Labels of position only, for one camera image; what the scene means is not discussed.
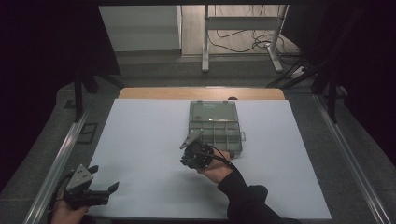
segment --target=aluminum rail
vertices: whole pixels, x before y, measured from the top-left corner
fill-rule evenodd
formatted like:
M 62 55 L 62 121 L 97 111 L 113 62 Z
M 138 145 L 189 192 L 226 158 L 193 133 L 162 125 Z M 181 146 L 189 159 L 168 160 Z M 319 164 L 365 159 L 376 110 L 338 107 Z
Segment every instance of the aluminum rail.
M 358 161 L 356 160 L 347 140 L 343 136 L 340 128 L 337 124 L 332 122 L 332 119 L 327 114 L 327 106 L 322 97 L 317 95 L 313 95 L 314 101 L 318 106 L 319 111 L 321 112 L 323 118 L 326 121 L 326 124 L 329 127 L 330 132 L 332 133 L 332 137 L 335 140 L 338 148 L 340 149 L 341 154 L 344 157 L 346 165 L 349 167 L 350 172 L 355 178 L 356 183 L 358 184 L 361 193 L 363 194 L 364 199 L 370 207 L 370 210 L 375 217 L 376 223 L 378 224 L 391 224 L 387 212 L 385 211 L 384 205 L 379 199 L 378 195 L 375 193 L 375 189 L 370 184 L 370 181 L 367 179 L 363 170 L 359 166 Z
M 72 124 L 66 138 L 64 139 L 64 143 L 59 149 L 58 155 L 49 169 L 43 185 L 41 185 L 41 188 L 37 193 L 37 196 L 35 197 L 35 200 L 33 201 L 25 220 L 23 221 L 24 224 L 38 223 L 43 216 L 50 200 L 50 196 L 55 190 L 55 187 L 59 181 L 59 177 L 67 163 L 67 159 L 69 158 L 70 152 L 77 141 L 78 134 L 81 131 L 86 118 L 88 117 L 93 97 L 93 95 L 89 94 L 87 107 L 85 108 L 81 119 L 79 122 L 74 122 Z

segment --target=gray plastic box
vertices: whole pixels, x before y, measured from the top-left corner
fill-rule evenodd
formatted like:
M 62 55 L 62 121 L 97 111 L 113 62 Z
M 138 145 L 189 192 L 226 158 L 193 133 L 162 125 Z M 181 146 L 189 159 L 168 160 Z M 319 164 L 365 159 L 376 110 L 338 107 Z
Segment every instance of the gray plastic box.
M 233 101 L 191 101 L 189 134 L 202 132 L 201 140 L 230 152 L 242 152 L 236 105 Z

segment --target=gray floor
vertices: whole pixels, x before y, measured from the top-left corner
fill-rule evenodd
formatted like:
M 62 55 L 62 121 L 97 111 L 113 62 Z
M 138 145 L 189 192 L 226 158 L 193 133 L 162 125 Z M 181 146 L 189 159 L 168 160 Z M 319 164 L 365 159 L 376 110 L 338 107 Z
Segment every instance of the gray floor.
M 132 87 L 144 86 L 244 86 L 264 87 L 279 75 L 268 57 L 213 57 L 210 72 L 202 74 L 200 58 L 175 54 L 118 55 L 122 75 L 115 77 Z M 106 118 L 120 89 L 97 77 L 100 90 L 94 96 L 86 128 L 97 125 L 93 135 L 81 134 L 64 172 L 78 164 L 89 165 Z M 306 150 L 316 172 L 332 220 L 302 220 L 303 223 L 376 223 L 358 185 L 348 170 L 329 128 L 324 122 L 307 80 L 285 91 L 290 101 Z M 0 223 L 22 223 L 74 119 L 73 85 L 58 92 L 57 105 L 37 138 L 29 155 L 0 195 Z M 349 114 L 342 100 L 336 116 L 346 140 L 355 152 L 363 171 L 385 205 L 391 220 L 396 220 L 396 169 L 359 123 Z M 46 223 L 45 216 L 41 221 Z

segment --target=human arm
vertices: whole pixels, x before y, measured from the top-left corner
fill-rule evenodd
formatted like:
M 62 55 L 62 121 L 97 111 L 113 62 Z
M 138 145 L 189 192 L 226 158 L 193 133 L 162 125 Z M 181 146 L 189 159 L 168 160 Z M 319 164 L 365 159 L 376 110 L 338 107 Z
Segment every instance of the human arm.
M 221 154 L 226 160 L 230 160 L 228 152 L 221 151 Z M 230 201 L 227 216 L 231 223 L 284 223 L 283 219 L 265 204 L 267 188 L 248 186 L 224 162 L 213 160 L 208 167 L 197 172 L 219 184 L 218 189 L 227 195 Z
M 64 200 L 60 200 L 55 204 L 51 224 L 78 224 L 88 209 L 85 206 L 73 210 Z

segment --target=desk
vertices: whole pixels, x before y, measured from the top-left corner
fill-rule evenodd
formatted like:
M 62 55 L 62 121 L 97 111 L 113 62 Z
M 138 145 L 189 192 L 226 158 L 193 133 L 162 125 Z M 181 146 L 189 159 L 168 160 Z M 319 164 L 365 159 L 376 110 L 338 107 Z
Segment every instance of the desk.
M 90 214 L 226 218 L 227 197 L 178 161 L 183 153 L 178 146 L 188 132 L 190 100 L 230 96 L 240 98 L 236 109 L 241 131 L 247 134 L 244 151 L 233 163 L 247 183 L 265 185 L 267 204 L 282 217 L 331 218 L 289 102 L 279 90 L 250 88 L 124 89 L 112 106 L 91 161 L 100 167 L 92 189 L 117 181 L 120 186 L 108 205 L 92 207 Z

